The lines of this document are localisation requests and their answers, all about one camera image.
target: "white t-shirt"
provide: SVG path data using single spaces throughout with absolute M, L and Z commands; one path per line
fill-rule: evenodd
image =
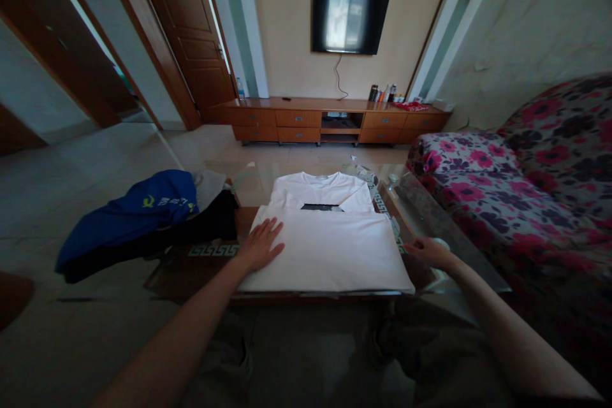
M 414 293 L 386 215 L 261 206 L 251 229 L 274 217 L 285 249 L 239 290 Z
M 374 212 L 367 182 L 352 175 L 285 175 L 274 182 L 270 205 L 302 208 L 304 204 L 338 205 L 344 212 Z

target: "beige wall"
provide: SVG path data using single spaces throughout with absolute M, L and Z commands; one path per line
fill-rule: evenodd
M 256 0 L 271 96 L 339 98 L 338 54 L 310 51 L 312 0 Z M 345 55 L 341 87 L 367 99 L 370 86 L 396 83 L 405 92 L 439 0 L 390 0 L 375 56 Z

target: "gray pants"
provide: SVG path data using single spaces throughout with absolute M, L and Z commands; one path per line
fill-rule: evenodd
M 395 316 L 383 323 L 377 342 L 415 380 L 414 406 L 513 404 L 483 333 L 444 309 L 423 300 L 401 299 Z M 228 312 L 181 406 L 247 406 L 248 380 L 240 366 L 243 358 L 240 320 Z

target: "blue clothing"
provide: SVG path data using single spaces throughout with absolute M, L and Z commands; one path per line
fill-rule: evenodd
M 198 212 L 191 173 L 158 172 L 135 184 L 122 198 L 81 218 L 59 252 L 55 271 L 61 272 L 65 262 L 97 247 L 122 245 Z

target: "floral sofa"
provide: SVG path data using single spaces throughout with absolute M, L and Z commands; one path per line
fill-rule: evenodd
M 506 300 L 612 398 L 612 73 L 540 94 L 496 133 L 423 135 L 407 165 Z

